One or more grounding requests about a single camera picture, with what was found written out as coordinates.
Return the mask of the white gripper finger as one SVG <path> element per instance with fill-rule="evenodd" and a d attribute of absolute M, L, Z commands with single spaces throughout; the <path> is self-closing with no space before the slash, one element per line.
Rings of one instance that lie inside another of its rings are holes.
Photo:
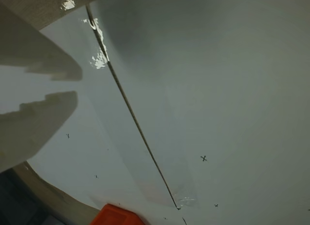
<path fill-rule="evenodd" d="M 48 94 L 0 116 L 0 171 L 33 157 L 70 118 L 77 107 L 75 91 Z"/>
<path fill-rule="evenodd" d="M 46 74 L 51 80 L 80 81 L 82 68 L 64 50 L 3 3 L 0 4 L 0 64 Z"/>

